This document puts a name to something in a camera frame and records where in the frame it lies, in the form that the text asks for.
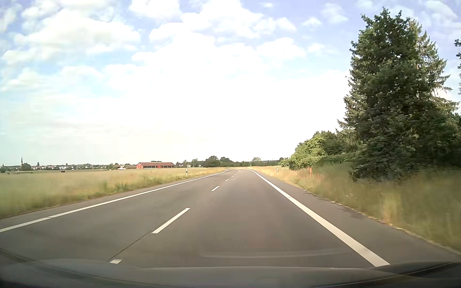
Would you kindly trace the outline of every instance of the red barn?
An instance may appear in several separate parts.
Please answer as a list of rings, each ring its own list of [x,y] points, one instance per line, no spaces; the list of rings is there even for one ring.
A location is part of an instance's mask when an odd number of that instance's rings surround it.
[[[147,169],[147,168],[173,168],[175,164],[172,162],[139,162],[136,165],[137,169]]]

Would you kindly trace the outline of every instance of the road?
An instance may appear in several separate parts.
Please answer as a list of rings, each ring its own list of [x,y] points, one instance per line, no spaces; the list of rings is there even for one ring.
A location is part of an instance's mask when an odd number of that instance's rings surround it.
[[[48,259],[366,268],[461,256],[273,177],[228,169],[0,220],[0,267]]]

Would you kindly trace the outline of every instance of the curved road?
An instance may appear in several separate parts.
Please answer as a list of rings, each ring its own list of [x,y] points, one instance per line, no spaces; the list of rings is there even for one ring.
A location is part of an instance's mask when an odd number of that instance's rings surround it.
[[[0,220],[0,267],[48,259],[367,268],[461,256],[275,178],[229,169]]]

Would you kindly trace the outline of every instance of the field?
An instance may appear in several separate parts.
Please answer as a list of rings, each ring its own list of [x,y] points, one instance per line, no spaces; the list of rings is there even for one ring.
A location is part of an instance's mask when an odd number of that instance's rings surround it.
[[[220,172],[216,168],[0,174],[0,218]]]
[[[393,182],[353,182],[348,164],[291,171],[251,167],[461,252],[461,170],[423,171]]]

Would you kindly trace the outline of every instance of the house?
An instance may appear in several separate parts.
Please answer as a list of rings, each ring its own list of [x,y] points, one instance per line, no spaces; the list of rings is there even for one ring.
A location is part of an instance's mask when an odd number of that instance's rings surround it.
[[[147,168],[173,168],[175,164],[172,162],[139,162],[136,165],[137,169],[147,169]]]

